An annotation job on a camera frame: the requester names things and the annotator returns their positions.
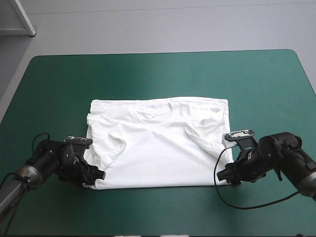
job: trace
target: folded t-shirt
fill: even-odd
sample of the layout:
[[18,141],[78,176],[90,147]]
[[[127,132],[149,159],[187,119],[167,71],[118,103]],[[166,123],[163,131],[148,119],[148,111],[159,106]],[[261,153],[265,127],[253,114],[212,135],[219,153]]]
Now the folded t-shirt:
[[[93,100],[87,123],[93,144],[84,157],[106,172],[93,189],[214,185],[230,132],[227,100],[201,97]],[[221,160],[218,170],[232,153]]]

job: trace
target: green table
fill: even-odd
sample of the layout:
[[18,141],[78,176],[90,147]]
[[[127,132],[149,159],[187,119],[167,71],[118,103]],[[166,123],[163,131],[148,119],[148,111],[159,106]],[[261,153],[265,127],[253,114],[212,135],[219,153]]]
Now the green table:
[[[226,98],[232,130],[251,128],[257,138],[291,131],[316,157],[315,94],[291,50],[38,56],[31,60],[0,124],[1,176],[31,155],[32,139],[42,131],[54,140],[85,136],[93,99],[174,96]],[[256,184],[220,190],[242,206],[295,191],[274,172]],[[315,202],[303,196],[241,211],[225,206],[214,187],[95,191],[60,182],[54,175],[21,201],[10,233],[314,235],[315,212]]]

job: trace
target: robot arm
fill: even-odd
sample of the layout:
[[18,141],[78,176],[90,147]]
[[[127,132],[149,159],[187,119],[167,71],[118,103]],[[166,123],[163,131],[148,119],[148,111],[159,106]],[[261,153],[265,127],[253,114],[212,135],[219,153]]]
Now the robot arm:
[[92,139],[67,137],[64,142],[59,142],[50,140],[47,133],[37,137],[41,135],[47,135],[47,139],[38,144],[25,164],[15,173],[10,173],[15,176],[11,183],[0,189],[0,223],[19,203],[22,195],[39,188],[53,173],[62,181],[87,185],[94,185],[96,179],[105,178],[105,172],[89,165],[83,158]]
[[279,180],[281,172],[301,194],[316,200],[316,162],[302,150],[300,137],[282,132],[254,139],[252,130],[223,134],[226,149],[239,146],[240,153],[233,163],[217,173],[218,179],[228,183],[256,182],[274,169]]

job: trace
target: white cloth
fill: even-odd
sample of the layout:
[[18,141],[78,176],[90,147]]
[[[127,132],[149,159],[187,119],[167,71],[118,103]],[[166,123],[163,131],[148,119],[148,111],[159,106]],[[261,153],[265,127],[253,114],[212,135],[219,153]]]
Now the white cloth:
[[[230,132],[227,100],[201,97],[93,100],[87,124],[84,157],[106,172],[93,189],[214,185]],[[218,170],[233,162],[230,150],[221,160]]]

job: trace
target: t-shirt sleeve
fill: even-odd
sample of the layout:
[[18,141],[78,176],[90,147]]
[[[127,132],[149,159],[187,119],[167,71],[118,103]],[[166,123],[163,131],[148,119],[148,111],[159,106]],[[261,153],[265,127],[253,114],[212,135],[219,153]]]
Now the t-shirt sleeve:
[[[209,111],[203,118],[187,121],[185,132],[199,147],[217,159],[225,148],[222,144],[222,134],[230,132],[228,109]],[[231,150],[223,154],[221,161],[225,164],[233,162]]]
[[87,124],[93,140],[92,157],[89,161],[105,170],[126,147],[125,140],[117,132],[120,130],[120,123],[106,120],[102,116],[88,114]]
[[[86,138],[91,138],[92,139],[91,127],[90,126],[88,126]],[[88,162],[88,164],[99,166],[99,162],[97,161],[97,159],[95,159],[93,157],[93,145],[90,145],[89,149],[86,149],[84,151],[83,157],[84,157],[85,161]]]

